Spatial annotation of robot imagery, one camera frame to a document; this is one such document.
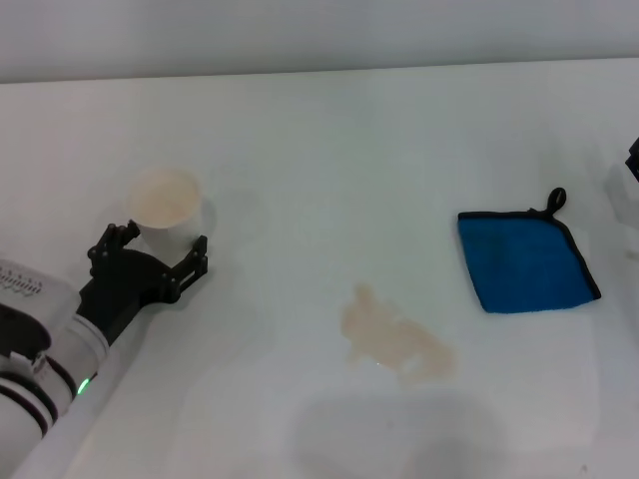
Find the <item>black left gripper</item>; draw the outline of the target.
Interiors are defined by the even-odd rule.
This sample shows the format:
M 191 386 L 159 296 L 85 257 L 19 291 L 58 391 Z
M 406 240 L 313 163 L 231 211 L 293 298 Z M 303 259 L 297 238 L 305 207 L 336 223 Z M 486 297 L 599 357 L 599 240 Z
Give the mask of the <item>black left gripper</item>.
M 153 256 L 124 249 L 140 235 L 133 221 L 108 224 L 87 251 L 90 281 L 81 289 L 77 314 L 113 344 L 142 308 L 176 303 L 182 293 L 208 272 L 208 238 L 199 236 L 185 257 L 168 267 Z

